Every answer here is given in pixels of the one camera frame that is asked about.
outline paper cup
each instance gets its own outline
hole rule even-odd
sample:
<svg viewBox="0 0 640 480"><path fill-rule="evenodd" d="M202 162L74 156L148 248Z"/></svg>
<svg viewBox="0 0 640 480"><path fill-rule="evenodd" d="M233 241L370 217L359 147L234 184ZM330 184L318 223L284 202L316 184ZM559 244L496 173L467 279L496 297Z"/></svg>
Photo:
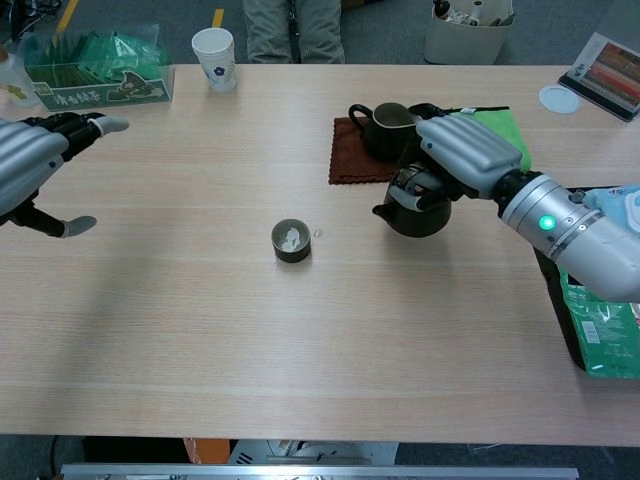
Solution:
<svg viewBox="0 0 640 480"><path fill-rule="evenodd" d="M216 92L230 92L238 84L233 35L224 28L206 28L191 40L209 85Z"/></svg>

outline green led light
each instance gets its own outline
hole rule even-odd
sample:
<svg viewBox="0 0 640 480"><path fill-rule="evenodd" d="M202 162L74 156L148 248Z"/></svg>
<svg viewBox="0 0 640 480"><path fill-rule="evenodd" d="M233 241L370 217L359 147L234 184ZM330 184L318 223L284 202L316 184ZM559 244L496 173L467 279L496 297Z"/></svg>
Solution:
<svg viewBox="0 0 640 480"><path fill-rule="evenodd" d="M556 226L556 219L551 215L543 215L538 221L538 226L543 230L553 230Z"/></svg>

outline white container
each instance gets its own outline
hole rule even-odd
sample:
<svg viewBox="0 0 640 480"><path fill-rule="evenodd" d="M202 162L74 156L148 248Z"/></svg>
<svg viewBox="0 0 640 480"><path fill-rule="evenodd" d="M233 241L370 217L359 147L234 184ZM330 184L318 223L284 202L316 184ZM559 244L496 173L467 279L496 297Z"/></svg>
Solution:
<svg viewBox="0 0 640 480"><path fill-rule="evenodd" d="M477 8L474 9L474 0L449 0L449 3L454 10L461 12L478 11ZM513 22L503 27L491 27L489 24L496 18L505 20L511 14L511 0L484 0L478 19L480 24L471 26L446 22L436 17L434 9L431 9L425 35L424 58L429 63L446 65L493 64Z"/></svg>
<svg viewBox="0 0 640 480"><path fill-rule="evenodd" d="M22 60L0 46L0 85L9 93L17 107L34 107L40 99L33 92L31 79L24 71Z"/></svg>
<svg viewBox="0 0 640 480"><path fill-rule="evenodd" d="M230 92L236 88L236 59L233 35L224 28L207 28L191 40L209 85L216 92Z"/></svg>

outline green cloth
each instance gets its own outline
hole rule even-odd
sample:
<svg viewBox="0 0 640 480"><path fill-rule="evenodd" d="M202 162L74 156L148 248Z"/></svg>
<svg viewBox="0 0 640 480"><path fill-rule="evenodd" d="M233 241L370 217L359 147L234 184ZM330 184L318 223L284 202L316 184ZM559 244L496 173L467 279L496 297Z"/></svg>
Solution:
<svg viewBox="0 0 640 480"><path fill-rule="evenodd" d="M454 113L453 115L469 115L468 113ZM520 169L523 172L531 170L533 160L527 144L522 138L516 119L511 109L479 111L471 115L474 119L482 123L485 127L490 128L511 145L522 152L522 161Z"/></svg>

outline gray carpet floor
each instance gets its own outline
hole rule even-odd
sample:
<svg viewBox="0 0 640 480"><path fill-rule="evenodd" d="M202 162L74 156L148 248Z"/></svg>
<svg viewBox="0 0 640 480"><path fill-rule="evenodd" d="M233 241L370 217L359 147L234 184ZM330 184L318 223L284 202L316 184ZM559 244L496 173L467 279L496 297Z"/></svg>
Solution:
<svg viewBox="0 0 640 480"><path fill-rule="evenodd" d="M429 0L385 0L345 12L342 41L348 63L425 64L424 25ZM504 65L570 64L594 31L611 0L514 0L516 21L498 57ZM159 23L175 63L196 63L192 35L209 27L216 8L236 39L236 58L247 62L246 30L238 0L80 0L71 28L113 28ZM39 30L53 30L42 22ZM0 25L0 34L6 27ZM33 480L49 472L53 437L0 436L0 478ZM80 437L60 437L57 465L83 460ZM585 480L638 478L638 449L604 447L401 444L396 458L407 465L529 465L577 467Z"/></svg>

